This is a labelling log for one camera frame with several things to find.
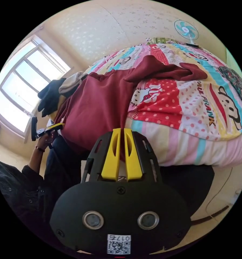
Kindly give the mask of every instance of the bed sheet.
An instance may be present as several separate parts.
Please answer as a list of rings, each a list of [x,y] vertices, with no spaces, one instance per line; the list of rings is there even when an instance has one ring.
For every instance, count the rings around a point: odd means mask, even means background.
[[[104,57],[85,72],[130,69],[146,55],[164,64],[193,63],[208,75],[187,82],[150,79],[140,82],[134,92],[127,126],[149,139],[160,165],[242,163],[242,101],[218,71],[226,64],[207,50],[140,44]]]

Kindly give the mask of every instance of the window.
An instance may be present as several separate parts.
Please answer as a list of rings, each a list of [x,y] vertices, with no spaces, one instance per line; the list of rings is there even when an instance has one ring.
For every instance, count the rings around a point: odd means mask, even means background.
[[[45,50],[45,43],[41,43],[39,38],[33,37],[0,72],[0,121],[21,136],[25,136],[30,117],[38,105],[38,92],[70,70],[51,49],[50,53]]]

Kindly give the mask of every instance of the textured wallpaper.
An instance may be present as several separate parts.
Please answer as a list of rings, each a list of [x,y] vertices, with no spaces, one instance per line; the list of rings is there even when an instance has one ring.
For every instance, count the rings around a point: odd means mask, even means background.
[[[205,26],[173,7],[150,0],[87,1],[50,17],[44,27],[83,67],[88,67],[103,56],[149,37],[188,42],[174,28],[178,19],[197,28],[196,43],[226,61],[225,46]]]

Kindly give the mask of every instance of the red clothing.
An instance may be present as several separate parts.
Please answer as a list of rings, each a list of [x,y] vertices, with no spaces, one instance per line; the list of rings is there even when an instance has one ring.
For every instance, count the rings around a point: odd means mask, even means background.
[[[61,133],[74,151],[91,150],[101,135],[114,128],[124,128],[134,89],[141,80],[207,78],[207,74],[195,64],[180,63],[180,66],[164,65],[148,55],[136,68],[112,70],[105,75],[92,72],[62,105],[55,123],[64,118]]]

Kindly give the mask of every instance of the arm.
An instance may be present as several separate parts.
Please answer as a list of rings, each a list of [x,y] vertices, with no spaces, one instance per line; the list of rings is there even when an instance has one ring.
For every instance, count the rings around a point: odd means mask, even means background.
[[[40,165],[42,162],[43,154],[44,153],[42,151],[38,150],[37,148],[34,148],[32,156],[31,156],[29,164],[28,164],[30,169],[32,169],[33,171],[35,171],[38,174],[40,171]]]
[[[42,137],[40,137],[36,147],[33,150],[28,166],[30,167],[30,169],[32,169],[38,174],[40,171],[42,157],[44,154],[43,151],[45,151],[48,144],[52,143],[52,137],[53,137],[53,132],[50,135],[45,134]]]

